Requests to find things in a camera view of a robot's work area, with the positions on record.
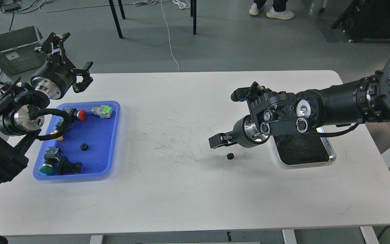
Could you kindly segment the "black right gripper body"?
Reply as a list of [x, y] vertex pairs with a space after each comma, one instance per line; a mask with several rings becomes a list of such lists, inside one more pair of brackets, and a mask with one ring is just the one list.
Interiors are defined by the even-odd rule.
[[266, 136], [258, 131], [255, 122], [249, 115], [238, 120], [232, 130], [232, 140], [244, 148], [262, 145], [269, 138], [270, 136]]

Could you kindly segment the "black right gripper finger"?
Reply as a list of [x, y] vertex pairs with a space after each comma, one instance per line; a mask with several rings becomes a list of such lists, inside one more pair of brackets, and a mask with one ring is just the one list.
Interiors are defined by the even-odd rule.
[[218, 134], [209, 138], [209, 144], [210, 144], [210, 141], [227, 140], [230, 142], [231, 139], [232, 139], [232, 137], [231, 137], [230, 133], [218, 133]]
[[210, 141], [210, 148], [211, 149], [216, 149], [216, 148], [220, 148], [220, 147], [228, 147], [228, 146], [232, 146], [232, 145], [236, 145], [237, 142], [233, 141], [233, 142], [229, 142], [227, 140], [219, 140], [219, 141]]

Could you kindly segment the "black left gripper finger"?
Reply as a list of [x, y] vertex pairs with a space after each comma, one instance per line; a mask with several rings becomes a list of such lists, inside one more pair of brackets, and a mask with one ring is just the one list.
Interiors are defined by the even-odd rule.
[[65, 54], [64, 42], [70, 37], [67, 32], [62, 35], [51, 33], [49, 37], [39, 45], [39, 52], [47, 55], [45, 63], [40, 67], [44, 70], [48, 65], [56, 64], [68, 70], [71, 69], [71, 62]]
[[[87, 62], [83, 68], [74, 68], [71, 70], [71, 74], [73, 76], [74, 82], [72, 84], [72, 88], [75, 93], [81, 93], [84, 92], [89, 85], [93, 82], [93, 78], [90, 74], [90, 68], [93, 66], [93, 62]], [[77, 82], [76, 77], [81, 76], [82, 81]]]

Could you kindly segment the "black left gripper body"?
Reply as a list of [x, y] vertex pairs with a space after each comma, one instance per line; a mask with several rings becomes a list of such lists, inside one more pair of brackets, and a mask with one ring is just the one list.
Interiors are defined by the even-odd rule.
[[47, 93], [49, 99], [61, 99], [74, 83], [74, 65], [46, 61], [31, 77], [31, 85]]

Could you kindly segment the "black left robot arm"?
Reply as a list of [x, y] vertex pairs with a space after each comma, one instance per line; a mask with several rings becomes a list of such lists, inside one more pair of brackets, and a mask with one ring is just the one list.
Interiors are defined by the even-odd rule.
[[48, 108], [50, 100], [61, 99], [70, 88], [85, 91], [93, 82], [87, 62], [76, 68], [66, 56], [65, 40], [70, 33], [51, 33], [35, 51], [47, 55], [45, 63], [30, 82], [2, 83], [0, 96], [0, 184], [10, 182], [27, 167], [26, 152], [35, 140], [62, 137], [75, 119], [84, 121], [87, 113]]

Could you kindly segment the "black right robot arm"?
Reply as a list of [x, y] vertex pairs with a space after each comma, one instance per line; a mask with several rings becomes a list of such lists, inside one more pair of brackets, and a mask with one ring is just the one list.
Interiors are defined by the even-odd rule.
[[382, 70], [353, 82], [298, 93], [275, 92], [253, 82], [236, 89], [231, 100], [246, 102], [250, 113], [232, 131], [210, 137], [212, 149], [253, 148], [270, 136], [342, 136], [359, 124], [390, 122], [390, 59]]

